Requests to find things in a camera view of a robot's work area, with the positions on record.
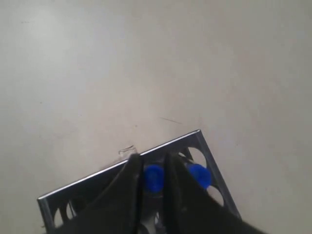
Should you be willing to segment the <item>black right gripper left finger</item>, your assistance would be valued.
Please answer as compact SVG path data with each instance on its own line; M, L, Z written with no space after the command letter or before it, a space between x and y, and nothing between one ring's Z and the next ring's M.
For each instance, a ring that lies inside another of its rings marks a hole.
M135 234L143 191L139 154L45 195L48 234ZM83 198L87 206L72 219L66 204Z

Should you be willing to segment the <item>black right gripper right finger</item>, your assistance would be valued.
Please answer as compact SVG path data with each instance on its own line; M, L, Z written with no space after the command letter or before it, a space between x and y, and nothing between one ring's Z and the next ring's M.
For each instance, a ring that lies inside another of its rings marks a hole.
M192 177L178 155L164 160L163 216L169 234L260 234L228 212Z

